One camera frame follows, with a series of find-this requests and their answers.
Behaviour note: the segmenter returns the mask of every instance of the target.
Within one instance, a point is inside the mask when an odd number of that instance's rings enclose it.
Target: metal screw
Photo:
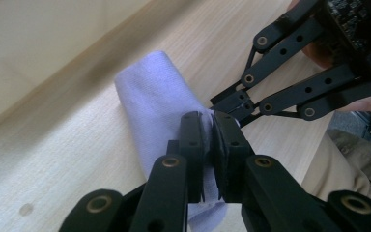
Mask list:
[[[89,201],[86,210],[92,214],[105,211],[111,205],[112,199],[109,195],[100,195]]]
[[[272,110],[272,105],[270,103],[264,104],[264,109],[265,111],[271,111]]]
[[[178,159],[175,159],[175,158],[167,158],[167,159],[164,159],[162,161],[162,164],[165,166],[165,167],[175,167],[177,165],[179,165],[180,161]]]
[[[255,164],[261,167],[271,167],[273,165],[272,161],[270,159],[266,158],[257,158],[255,159]]]
[[[362,200],[358,197],[355,197],[355,196],[352,196],[352,195],[345,195],[345,196],[341,197],[340,202],[346,208],[348,208],[349,210],[351,210],[353,212],[356,212],[358,214],[362,214],[362,215],[370,215],[371,214],[370,205],[366,201],[364,201],[364,200]]]
[[[254,82],[254,79],[255,79],[255,78],[254,78],[253,75],[248,74],[248,75],[245,76],[244,79],[245,79],[245,82],[246,82],[246,83],[250,84],[250,83]]]
[[[265,44],[267,44],[267,37],[260,37],[260,38],[258,38],[258,40],[257,40],[257,44],[258,45],[265,45]]]
[[[312,116],[314,116],[314,115],[315,115],[315,109],[313,109],[313,108],[306,108],[306,109],[305,109],[305,115],[306,115],[307,117],[312,117]]]

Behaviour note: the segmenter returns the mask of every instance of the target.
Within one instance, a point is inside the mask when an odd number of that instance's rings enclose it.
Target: wooden table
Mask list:
[[[253,36],[288,4],[152,1],[58,71],[0,122],[0,231],[56,231],[88,192],[125,194],[144,183],[115,73],[164,50],[210,106],[209,99],[241,75]],[[259,101],[319,71],[298,54],[253,88],[251,98]],[[262,117],[243,132],[257,154],[279,159],[301,182],[329,119]],[[244,231],[239,207],[230,207],[217,231]]]

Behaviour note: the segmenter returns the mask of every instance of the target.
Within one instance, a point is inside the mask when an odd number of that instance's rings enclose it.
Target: beige pants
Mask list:
[[[328,131],[302,187],[325,201],[330,192],[342,189],[371,198],[371,143],[340,130]]]

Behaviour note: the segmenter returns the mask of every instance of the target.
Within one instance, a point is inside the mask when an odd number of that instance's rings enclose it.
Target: folded cloth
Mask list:
[[[197,100],[164,52],[152,52],[125,68],[117,74],[115,84],[146,178],[155,160],[165,155],[168,140],[179,139],[184,114],[201,112],[204,130],[210,134],[212,112]],[[204,193],[204,203],[188,206],[192,231],[212,231],[227,209],[223,201],[217,200],[214,170],[208,166],[204,170]]]

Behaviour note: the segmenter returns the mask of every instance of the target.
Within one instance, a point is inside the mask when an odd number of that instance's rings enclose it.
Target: fabric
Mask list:
[[[371,198],[371,143],[341,130],[329,130],[302,187],[325,201],[332,191],[344,189]]]
[[[179,138],[184,114],[201,112],[206,134],[210,134],[212,112],[197,100],[164,52],[153,52],[125,68],[117,74],[115,84],[146,178],[155,160],[165,155],[168,140]],[[204,170],[204,192],[206,202],[188,207],[192,231],[213,230],[226,213],[226,204],[217,200],[214,170],[210,167]]]

